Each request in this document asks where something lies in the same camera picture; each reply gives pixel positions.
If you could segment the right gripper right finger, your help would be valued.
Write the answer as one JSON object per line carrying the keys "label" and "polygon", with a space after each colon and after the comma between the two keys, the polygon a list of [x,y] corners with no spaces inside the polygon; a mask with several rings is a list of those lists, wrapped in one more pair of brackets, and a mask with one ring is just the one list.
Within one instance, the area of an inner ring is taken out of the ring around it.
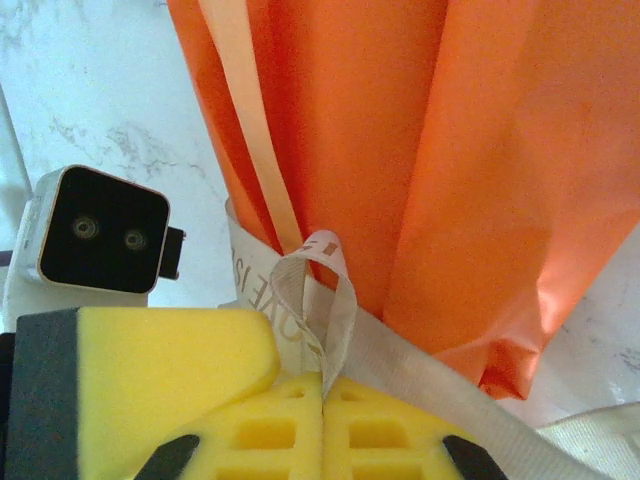
{"label": "right gripper right finger", "polygon": [[325,479],[503,479],[481,442],[413,405],[339,378],[323,405]]}

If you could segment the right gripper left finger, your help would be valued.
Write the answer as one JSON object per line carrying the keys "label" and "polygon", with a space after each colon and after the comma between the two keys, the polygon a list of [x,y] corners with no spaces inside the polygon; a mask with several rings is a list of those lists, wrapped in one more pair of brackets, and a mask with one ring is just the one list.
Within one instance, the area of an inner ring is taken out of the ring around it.
{"label": "right gripper left finger", "polygon": [[137,477],[320,479],[322,431],[322,380],[306,373],[180,427]]}

